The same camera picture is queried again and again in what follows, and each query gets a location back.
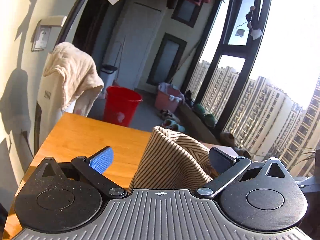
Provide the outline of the white chair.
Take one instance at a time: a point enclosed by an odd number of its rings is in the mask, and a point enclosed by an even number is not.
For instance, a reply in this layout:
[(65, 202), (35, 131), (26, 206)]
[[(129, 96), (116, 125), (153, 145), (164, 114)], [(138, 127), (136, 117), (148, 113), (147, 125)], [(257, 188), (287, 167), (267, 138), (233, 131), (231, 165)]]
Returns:
[(62, 84), (63, 78), (60, 74), (53, 73), (41, 77), (35, 110), (35, 154), (65, 112), (61, 109), (63, 102)]

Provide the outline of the beige shoe on sill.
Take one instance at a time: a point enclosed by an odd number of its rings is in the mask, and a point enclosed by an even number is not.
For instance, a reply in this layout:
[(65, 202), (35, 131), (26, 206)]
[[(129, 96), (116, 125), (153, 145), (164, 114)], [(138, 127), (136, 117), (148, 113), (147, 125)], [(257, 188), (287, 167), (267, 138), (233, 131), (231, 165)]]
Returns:
[(235, 137), (232, 135), (232, 133), (228, 132), (221, 132), (219, 135), (219, 140), (221, 142), (221, 145), (235, 148), (236, 143), (235, 143)]

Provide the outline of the green slipper on sill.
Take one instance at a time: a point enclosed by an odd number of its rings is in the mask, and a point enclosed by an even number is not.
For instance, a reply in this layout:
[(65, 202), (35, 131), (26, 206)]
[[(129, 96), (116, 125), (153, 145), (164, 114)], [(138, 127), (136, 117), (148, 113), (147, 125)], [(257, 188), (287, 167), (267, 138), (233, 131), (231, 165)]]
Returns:
[(204, 116), (206, 114), (206, 110), (199, 103), (193, 105), (193, 111), (199, 116)]
[(206, 114), (204, 116), (204, 123), (208, 127), (215, 127), (216, 125), (215, 116), (212, 113)]

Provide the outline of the pink laundry basket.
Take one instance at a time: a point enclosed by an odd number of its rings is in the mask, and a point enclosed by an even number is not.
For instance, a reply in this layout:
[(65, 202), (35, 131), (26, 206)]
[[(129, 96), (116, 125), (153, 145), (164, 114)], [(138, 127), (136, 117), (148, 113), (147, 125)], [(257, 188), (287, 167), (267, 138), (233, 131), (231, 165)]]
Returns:
[(165, 82), (159, 83), (155, 101), (155, 107), (158, 110), (169, 110), (174, 113), (184, 101), (184, 95), (174, 85)]

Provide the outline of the brown shoes on floor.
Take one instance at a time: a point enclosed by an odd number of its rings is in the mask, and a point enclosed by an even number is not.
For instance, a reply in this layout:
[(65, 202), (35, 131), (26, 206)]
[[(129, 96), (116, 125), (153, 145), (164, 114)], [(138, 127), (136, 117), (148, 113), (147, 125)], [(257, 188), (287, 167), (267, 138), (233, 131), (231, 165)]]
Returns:
[(180, 123), (180, 119), (174, 113), (172, 113), (169, 110), (162, 109), (162, 110), (159, 111), (158, 115), (163, 121), (165, 121), (165, 120), (173, 120), (178, 124)]

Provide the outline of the white trash bin black lid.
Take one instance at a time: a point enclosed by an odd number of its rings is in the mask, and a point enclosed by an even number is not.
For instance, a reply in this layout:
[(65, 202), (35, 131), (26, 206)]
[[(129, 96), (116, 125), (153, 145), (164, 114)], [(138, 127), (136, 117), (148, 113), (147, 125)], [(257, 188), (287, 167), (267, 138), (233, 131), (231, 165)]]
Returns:
[(118, 68), (115, 66), (112, 66), (110, 64), (103, 64), (100, 69), (100, 78), (104, 82), (104, 87), (102, 90), (102, 93), (106, 93), (106, 90), (108, 87), (113, 85), (114, 78), (116, 76)]

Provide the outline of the wall socket plate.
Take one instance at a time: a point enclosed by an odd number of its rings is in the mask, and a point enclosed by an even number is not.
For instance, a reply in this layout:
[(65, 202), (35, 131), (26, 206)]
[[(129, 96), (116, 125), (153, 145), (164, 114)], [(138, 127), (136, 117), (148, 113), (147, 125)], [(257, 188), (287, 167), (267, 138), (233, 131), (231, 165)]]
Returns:
[(31, 51), (41, 51), (47, 48), (51, 29), (51, 26), (48, 25), (37, 26)]

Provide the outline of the teal slippers on floor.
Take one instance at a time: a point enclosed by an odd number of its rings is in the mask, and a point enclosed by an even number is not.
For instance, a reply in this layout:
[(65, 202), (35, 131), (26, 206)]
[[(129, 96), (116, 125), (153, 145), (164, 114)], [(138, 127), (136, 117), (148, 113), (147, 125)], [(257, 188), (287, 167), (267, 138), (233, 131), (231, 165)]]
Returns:
[(185, 132), (185, 128), (178, 124), (176, 121), (171, 120), (171, 119), (166, 119), (164, 120), (163, 124), (161, 124), (163, 128), (170, 129), (172, 131), (177, 131), (177, 132)]

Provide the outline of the red plastic bucket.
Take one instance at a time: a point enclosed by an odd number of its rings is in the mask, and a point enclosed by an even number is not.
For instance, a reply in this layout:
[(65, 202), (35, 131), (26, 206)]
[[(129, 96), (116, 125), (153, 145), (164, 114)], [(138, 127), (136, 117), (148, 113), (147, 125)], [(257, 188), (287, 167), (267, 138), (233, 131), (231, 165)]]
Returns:
[(106, 103), (103, 121), (129, 127), (143, 97), (134, 90), (110, 86), (106, 89)]

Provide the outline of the striped beige sweater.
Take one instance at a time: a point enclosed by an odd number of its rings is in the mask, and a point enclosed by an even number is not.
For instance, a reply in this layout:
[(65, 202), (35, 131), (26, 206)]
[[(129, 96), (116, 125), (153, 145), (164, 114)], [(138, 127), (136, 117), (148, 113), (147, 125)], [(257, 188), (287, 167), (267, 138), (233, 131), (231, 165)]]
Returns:
[(194, 191), (218, 175), (209, 162), (209, 148), (184, 133), (156, 126), (152, 130), (128, 191)]

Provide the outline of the beige towel on chair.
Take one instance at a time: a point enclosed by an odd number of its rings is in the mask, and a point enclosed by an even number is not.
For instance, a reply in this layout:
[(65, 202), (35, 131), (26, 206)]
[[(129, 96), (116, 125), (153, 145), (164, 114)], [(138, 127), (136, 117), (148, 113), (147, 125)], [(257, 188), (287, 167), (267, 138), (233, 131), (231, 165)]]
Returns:
[(57, 74), (62, 78), (61, 111), (74, 103), (74, 113), (88, 116), (93, 103), (103, 90), (104, 82), (91, 55), (69, 42), (62, 42), (49, 53), (44, 65), (44, 77)]

